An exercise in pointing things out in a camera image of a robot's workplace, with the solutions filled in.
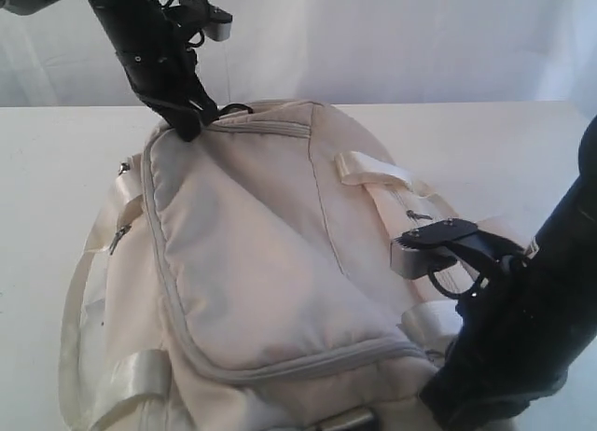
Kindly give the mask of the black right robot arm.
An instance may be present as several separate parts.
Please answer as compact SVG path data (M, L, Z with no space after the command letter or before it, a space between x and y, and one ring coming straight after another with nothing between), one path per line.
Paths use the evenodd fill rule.
M463 326L420 399L443 430L478 430L557 393L596 337L596 124L578 149L579 175L526 255L481 270L463 294Z

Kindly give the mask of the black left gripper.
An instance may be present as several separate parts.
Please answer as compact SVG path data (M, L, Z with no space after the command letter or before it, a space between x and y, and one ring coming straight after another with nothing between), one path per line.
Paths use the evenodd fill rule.
M201 45L196 35L201 23L186 10L114 12L114 49L133 92L185 142L201 134L201 123L219 118L196 75L195 49Z

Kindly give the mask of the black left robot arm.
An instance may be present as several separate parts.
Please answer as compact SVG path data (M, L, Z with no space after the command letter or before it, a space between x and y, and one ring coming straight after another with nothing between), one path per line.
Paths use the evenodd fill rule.
M31 16L62 0L1 0ZM132 92L190 142L219 117L197 75L196 50L214 18L208 0L86 0L101 24Z

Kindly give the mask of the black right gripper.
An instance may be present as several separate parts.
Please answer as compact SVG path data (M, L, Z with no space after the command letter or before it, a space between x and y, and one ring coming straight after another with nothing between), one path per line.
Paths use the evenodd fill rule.
M472 301L443 368L420 393L443 430L476 430L558 392L596 336L596 269L509 261Z

